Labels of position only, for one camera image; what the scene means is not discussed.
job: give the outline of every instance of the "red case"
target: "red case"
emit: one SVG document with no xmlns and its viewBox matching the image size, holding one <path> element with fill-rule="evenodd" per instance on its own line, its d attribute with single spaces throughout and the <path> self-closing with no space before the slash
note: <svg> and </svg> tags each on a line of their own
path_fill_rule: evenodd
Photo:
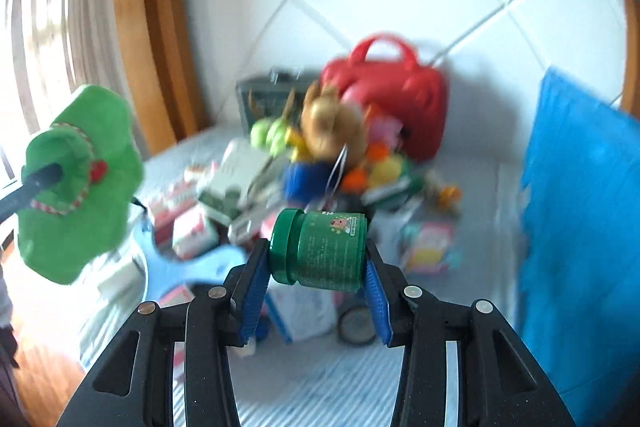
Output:
<svg viewBox="0 0 640 427">
<path fill-rule="evenodd" d="M 400 48 L 399 60 L 366 60 L 376 41 Z M 433 158 L 440 147 L 447 115 L 449 89 L 440 71 L 418 63 L 410 44 L 392 34 L 376 34 L 360 42 L 347 58 L 329 62 L 321 84 L 336 86 L 344 101 L 363 108 L 375 103 L 402 122 L 404 152 L 409 158 Z"/>
</svg>

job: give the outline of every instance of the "green hat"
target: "green hat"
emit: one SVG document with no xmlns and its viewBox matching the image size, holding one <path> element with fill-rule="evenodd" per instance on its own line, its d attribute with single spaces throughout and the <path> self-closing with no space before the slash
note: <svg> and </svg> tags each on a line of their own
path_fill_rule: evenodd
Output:
<svg viewBox="0 0 640 427">
<path fill-rule="evenodd" d="M 49 129 L 31 139 L 22 178 L 51 163 L 63 177 L 18 212 L 18 250 L 31 269 L 73 282 L 86 263 L 116 248 L 143 178 L 127 103 L 98 86 L 76 90 Z"/>
</svg>

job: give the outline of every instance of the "curtain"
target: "curtain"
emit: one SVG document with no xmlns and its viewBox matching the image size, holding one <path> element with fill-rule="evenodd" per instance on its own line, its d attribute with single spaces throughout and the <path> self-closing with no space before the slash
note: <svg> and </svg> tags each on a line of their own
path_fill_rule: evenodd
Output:
<svg viewBox="0 0 640 427">
<path fill-rule="evenodd" d="M 8 163 L 19 174 L 31 134 L 79 86 L 108 87 L 129 102 L 130 94 L 112 0 L 0 0 L 0 21 L 0 171 Z"/>
</svg>

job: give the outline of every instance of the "blue towel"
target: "blue towel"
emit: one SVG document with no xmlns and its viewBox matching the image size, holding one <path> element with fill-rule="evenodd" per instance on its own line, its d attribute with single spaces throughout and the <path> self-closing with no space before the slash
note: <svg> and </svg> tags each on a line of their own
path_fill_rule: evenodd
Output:
<svg viewBox="0 0 640 427">
<path fill-rule="evenodd" d="M 640 365 L 640 124 L 549 70 L 522 183 L 520 334 L 592 426 Z"/>
</svg>

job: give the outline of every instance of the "red handle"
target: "red handle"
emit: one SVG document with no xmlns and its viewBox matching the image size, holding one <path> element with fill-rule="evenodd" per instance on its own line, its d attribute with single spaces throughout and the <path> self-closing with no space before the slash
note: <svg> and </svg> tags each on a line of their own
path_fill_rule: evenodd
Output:
<svg viewBox="0 0 640 427">
<path fill-rule="evenodd" d="M 407 44 L 400 37 L 391 33 L 377 33 L 361 41 L 349 55 L 350 65 L 354 66 L 356 64 L 363 63 L 367 58 L 369 48 L 376 41 L 385 41 L 390 42 L 391 44 L 395 44 L 400 48 L 400 54 L 402 56 L 402 64 L 404 65 L 404 68 L 407 70 L 418 69 L 418 54 L 415 48 Z"/>
</svg>

